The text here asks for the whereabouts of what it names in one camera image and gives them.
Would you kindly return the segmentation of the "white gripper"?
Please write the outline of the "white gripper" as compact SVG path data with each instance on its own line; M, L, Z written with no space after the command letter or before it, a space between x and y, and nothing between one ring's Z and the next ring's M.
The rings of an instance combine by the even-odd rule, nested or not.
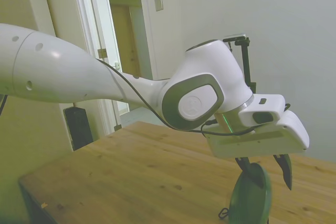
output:
M296 114L287 110L281 119L241 136L206 135L214 156L235 158L236 163L255 185L264 188L263 170L248 157L270 156L282 170L286 186L292 190L292 164L288 154L302 153L309 148L309 135Z

